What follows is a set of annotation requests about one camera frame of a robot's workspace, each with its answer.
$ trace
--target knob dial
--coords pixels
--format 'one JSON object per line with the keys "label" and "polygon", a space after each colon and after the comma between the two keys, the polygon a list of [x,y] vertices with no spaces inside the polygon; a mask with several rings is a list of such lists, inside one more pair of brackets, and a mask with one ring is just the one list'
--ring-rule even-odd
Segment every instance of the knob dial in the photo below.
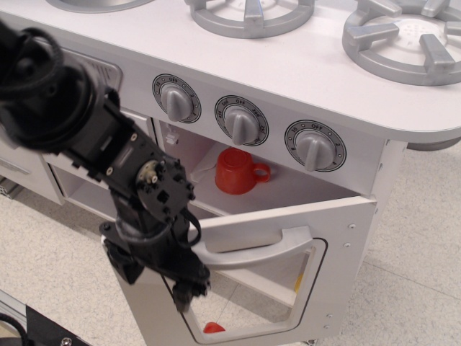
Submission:
{"label": "knob dial", "polygon": [[329,167],[335,159],[333,143],[320,133],[303,131],[296,138],[296,150],[307,171]]}
{"label": "knob dial", "polygon": [[248,111],[233,107],[224,112],[224,124],[237,146],[253,142],[259,135],[258,120]]}
{"label": "knob dial", "polygon": [[259,146],[269,136],[269,124],[262,111],[251,101],[239,96],[224,96],[215,107],[221,130],[237,145]]}
{"label": "knob dial", "polygon": [[176,84],[165,84],[160,91],[160,100],[171,121],[185,120],[194,111],[190,96]]}

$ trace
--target stove burner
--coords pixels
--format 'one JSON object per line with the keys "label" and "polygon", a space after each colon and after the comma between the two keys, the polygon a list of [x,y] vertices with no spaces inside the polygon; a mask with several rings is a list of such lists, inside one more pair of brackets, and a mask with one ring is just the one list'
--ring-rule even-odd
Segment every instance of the stove burner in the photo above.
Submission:
{"label": "stove burner", "polygon": [[[358,0],[357,10],[344,25],[344,50],[363,69],[391,81],[426,86],[459,83],[461,11],[449,3]],[[419,64],[410,63],[420,55]]]}
{"label": "stove burner", "polygon": [[81,13],[115,12],[147,4],[153,0],[46,0],[59,9]]}
{"label": "stove burner", "polygon": [[[207,8],[207,2],[213,0],[185,1],[190,6],[194,21],[210,32],[233,38],[264,38],[285,34],[306,23],[313,13],[315,0],[297,0],[297,6],[295,5],[292,11],[271,19],[265,19],[264,15],[274,6],[283,6],[279,4],[279,0],[234,1],[237,3],[237,7],[245,6],[243,21],[220,17],[213,13]],[[232,5],[232,0],[225,0],[223,6],[230,7]]]}

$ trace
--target tile floor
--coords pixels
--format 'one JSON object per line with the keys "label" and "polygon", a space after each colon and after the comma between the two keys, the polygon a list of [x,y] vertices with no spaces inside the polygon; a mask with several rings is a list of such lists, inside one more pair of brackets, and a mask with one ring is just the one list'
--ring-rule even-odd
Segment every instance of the tile floor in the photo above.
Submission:
{"label": "tile floor", "polygon": [[[461,345],[460,175],[461,143],[406,152],[341,334],[318,346]],[[100,222],[26,190],[0,198],[0,289],[94,346],[143,346],[99,245]],[[234,307],[246,323],[254,316],[238,305],[244,289],[225,280],[209,312],[219,321]]]}

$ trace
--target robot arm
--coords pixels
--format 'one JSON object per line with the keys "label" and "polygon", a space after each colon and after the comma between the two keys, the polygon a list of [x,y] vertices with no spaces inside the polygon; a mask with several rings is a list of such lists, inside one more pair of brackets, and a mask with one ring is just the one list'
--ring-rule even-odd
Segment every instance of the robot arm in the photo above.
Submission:
{"label": "robot arm", "polygon": [[174,303],[186,311],[194,296],[206,294],[210,271],[190,249],[200,233],[189,242],[189,223],[200,225],[187,210],[193,186],[179,160],[126,118],[117,92],[47,33],[14,32],[0,22],[0,57],[3,133],[19,146],[62,153],[106,182],[117,220],[100,230],[113,267],[130,284],[144,267],[175,280]]}

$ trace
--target red cup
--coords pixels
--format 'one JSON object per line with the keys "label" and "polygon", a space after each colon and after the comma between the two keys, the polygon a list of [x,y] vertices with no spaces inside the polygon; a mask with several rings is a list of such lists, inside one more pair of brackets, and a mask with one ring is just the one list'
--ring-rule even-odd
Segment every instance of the red cup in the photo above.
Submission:
{"label": "red cup", "polygon": [[253,163],[251,155],[245,151],[228,148],[218,157],[215,183],[230,195],[247,193],[257,182],[267,182],[270,177],[269,166]]}
{"label": "red cup", "polygon": [[225,329],[215,322],[208,322],[205,328],[203,329],[205,334],[225,332]]}

